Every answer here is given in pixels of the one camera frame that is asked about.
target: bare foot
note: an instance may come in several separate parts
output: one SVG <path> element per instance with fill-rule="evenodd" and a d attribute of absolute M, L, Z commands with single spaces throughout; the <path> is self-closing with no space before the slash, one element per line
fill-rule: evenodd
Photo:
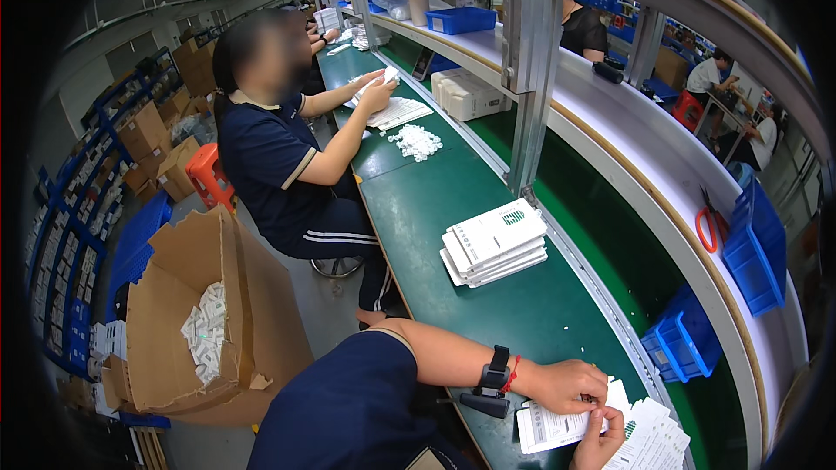
<path fill-rule="evenodd" d="M 369 326 L 386 319 L 386 313 L 383 310 L 357 309 L 354 312 L 354 315 L 357 317 L 358 321 L 361 321 Z"/>

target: person in white shirt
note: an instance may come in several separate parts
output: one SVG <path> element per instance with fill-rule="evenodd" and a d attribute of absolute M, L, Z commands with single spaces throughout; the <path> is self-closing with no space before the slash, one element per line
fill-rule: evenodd
<path fill-rule="evenodd" d="M 744 129 L 743 140 L 731 155 L 731 161 L 748 163 L 755 171 L 763 171 L 772 160 L 772 154 L 779 144 L 783 131 L 783 107 L 774 103 L 767 111 L 767 117 L 757 126 L 748 124 Z M 721 162 L 726 160 L 729 151 L 737 141 L 737 132 L 730 132 L 717 139 L 714 152 Z"/>
<path fill-rule="evenodd" d="M 732 65 L 734 65 L 734 59 L 718 47 L 711 58 L 700 62 L 691 71 L 684 88 L 705 107 L 708 104 L 708 91 L 711 89 L 725 91 L 738 80 L 738 77 L 730 75 L 726 80 L 720 82 L 720 71 L 725 71 Z M 711 140 L 716 140 L 717 132 L 720 130 L 720 124 L 723 121 L 723 112 L 714 104 L 708 110 L 708 116 L 711 117 Z"/>

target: red string bracelet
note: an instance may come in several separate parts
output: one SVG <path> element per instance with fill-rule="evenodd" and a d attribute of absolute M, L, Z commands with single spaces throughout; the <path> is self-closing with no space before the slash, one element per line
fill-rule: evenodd
<path fill-rule="evenodd" d="M 520 364 L 520 358 L 521 356 L 517 354 L 517 361 L 514 363 L 514 370 L 511 371 L 511 375 L 508 377 L 508 382 L 502 386 L 502 389 L 500 389 L 499 392 L 505 394 L 511 391 L 511 381 L 517 379 L 517 366 Z"/>

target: tan collar trim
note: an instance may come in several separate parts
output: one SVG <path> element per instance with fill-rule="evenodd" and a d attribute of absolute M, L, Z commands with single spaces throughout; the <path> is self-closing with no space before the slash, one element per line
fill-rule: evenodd
<path fill-rule="evenodd" d="M 238 104 L 238 105 L 240 105 L 240 104 L 253 104 L 254 106 L 258 106 L 261 109 L 267 109 L 268 111 L 274 111 L 276 109 L 281 109 L 282 108 L 281 106 L 265 106 L 264 104 L 259 104 L 255 100 L 253 100 L 250 97 L 248 97 L 247 95 L 245 95 L 244 91 L 241 91 L 240 89 L 235 89 L 235 91 L 230 93 L 229 100 L 233 104 Z"/>

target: scissors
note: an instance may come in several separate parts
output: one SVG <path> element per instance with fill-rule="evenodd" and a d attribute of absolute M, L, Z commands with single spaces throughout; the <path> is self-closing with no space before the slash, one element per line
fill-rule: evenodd
<path fill-rule="evenodd" d="M 715 228 L 716 232 L 720 233 L 721 242 L 725 244 L 729 235 L 729 225 L 723 215 L 718 213 L 714 206 L 711 205 L 711 198 L 708 196 L 708 191 L 706 191 L 702 185 L 700 185 L 700 191 L 702 191 L 702 199 L 705 200 L 705 207 L 696 214 L 696 235 L 700 237 L 700 241 L 702 242 L 702 246 L 705 247 L 705 250 L 710 253 L 714 253 L 717 250 Z M 702 218 L 703 215 L 705 215 L 705 221 L 708 224 L 708 231 L 711 234 L 710 243 L 705 239 L 705 235 L 702 233 L 700 218 Z"/>

